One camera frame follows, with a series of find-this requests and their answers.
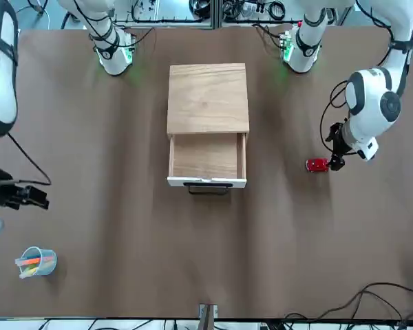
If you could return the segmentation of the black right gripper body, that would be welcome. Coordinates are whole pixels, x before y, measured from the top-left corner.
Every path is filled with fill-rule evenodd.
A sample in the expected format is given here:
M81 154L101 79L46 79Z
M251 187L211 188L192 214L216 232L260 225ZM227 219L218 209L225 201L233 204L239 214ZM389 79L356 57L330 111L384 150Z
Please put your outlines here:
M0 207L18 210L23 202L24 188L12 183L12 176L0 169Z

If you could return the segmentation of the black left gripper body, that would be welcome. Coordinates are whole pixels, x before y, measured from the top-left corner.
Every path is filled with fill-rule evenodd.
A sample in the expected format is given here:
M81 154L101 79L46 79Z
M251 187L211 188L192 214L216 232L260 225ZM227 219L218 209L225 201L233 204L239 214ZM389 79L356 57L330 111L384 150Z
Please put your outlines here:
M347 155L349 152L350 147L345 143L343 136L338 142L332 143L332 153L343 153Z

